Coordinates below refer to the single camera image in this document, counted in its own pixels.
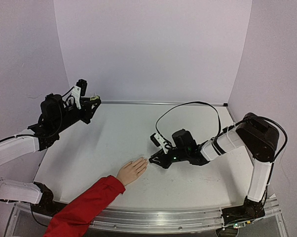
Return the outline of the yellow nail polish bottle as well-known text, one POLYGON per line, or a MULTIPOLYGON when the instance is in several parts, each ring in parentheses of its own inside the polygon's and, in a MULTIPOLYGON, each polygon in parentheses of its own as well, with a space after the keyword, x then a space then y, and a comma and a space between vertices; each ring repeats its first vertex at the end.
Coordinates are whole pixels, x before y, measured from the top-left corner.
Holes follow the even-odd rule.
POLYGON ((94 94, 92 97, 90 97, 90 101, 95 101, 95 100, 99 100, 99 99, 100 99, 100 96, 96 95, 96 94, 94 94))

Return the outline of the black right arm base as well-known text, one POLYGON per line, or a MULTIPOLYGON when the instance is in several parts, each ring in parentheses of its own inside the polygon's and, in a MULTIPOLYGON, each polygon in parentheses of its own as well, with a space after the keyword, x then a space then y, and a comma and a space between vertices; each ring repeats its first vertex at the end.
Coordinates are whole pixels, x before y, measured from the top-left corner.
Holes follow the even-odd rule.
POLYGON ((222 210, 223 225, 225 227, 236 223, 253 221, 265 216, 264 203, 255 202, 245 197, 240 206, 228 207, 222 210))

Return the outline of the red sleeved forearm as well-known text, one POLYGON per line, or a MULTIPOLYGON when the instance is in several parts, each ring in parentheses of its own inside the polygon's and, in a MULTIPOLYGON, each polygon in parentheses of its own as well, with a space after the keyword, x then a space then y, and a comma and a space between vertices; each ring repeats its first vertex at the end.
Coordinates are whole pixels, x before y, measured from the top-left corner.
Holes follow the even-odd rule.
POLYGON ((44 236, 83 236, 91 221, 124 191, 125 187, 117 178, 111 175, 101 178, 53 216, 44 236))

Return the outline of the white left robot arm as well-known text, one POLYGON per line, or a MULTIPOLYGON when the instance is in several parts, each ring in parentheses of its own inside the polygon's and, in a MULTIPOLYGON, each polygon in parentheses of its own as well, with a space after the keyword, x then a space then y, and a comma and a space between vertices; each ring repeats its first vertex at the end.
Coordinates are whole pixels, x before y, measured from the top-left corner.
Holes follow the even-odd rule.
MULTIPOLYGON (((41 103, 41 115, 36 124, 30 125, 21 134, 0 140, 0 167, 26 154, 40 152, 51 147, 59 134, 82 121, 89 124, 101 104, 98 95, 94 97, 70 96, 63 100, 59 94, 49 94, 41 103)), ((0 177, 0 201, 21 201, 38 204, 43 188, 36 183, 5 180, 0 177)))

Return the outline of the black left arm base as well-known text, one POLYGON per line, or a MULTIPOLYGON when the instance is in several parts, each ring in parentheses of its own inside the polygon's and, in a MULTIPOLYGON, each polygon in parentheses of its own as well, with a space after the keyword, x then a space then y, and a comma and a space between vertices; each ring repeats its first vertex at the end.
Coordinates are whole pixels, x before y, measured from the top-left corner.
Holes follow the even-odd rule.
POLYGON ((43 183, 34 182, 41 191, 41 198, 38 204, 31 204, 31 211, 45 216, 53 217, 60 212, 66 205, 54 201, 53 192, 43 183))

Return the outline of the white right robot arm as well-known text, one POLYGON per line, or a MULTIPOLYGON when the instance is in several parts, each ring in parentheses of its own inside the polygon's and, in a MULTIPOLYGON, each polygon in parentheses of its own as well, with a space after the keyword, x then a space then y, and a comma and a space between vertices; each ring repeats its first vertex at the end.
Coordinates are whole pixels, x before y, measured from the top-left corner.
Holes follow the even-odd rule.
POLYGON ((168 169, 176 162, 204 166, 219 158, 236 155, 234 160, 238 160, 244 156, 245 169, 251 172, 246 199, 259 203, 265 195, 276 159, 279 129, 273 121, 248 113, 241 121, 201 144, 186 129, 173 133, 173 145, 155 133, 150 138, 159 151, 151 155, 149 162, 168 169))

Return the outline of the mannequin hand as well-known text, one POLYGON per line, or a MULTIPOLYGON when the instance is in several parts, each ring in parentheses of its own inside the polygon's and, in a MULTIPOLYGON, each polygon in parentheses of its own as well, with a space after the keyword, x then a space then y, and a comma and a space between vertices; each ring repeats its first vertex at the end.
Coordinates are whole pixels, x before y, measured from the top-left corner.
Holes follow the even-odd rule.
POLYGON ((127 186, 137 180, 147 169, 148 160, 141 157, 125 164, 118 172, 116 178, 123 186, 127 186))

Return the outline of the aluminium table edge rail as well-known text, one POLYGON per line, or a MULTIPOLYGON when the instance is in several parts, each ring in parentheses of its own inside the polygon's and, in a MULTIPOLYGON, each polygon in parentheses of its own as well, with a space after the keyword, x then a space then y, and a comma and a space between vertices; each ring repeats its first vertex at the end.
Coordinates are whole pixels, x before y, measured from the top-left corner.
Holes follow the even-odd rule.
POLYGON ((231 220, 220 208, 193 210, 123 210, 108 208, 92 222, 88 234, 100 236, 231 236, 287 237, 288 231, 275 196, 264 206, 265 216, 241 221, 231 220))

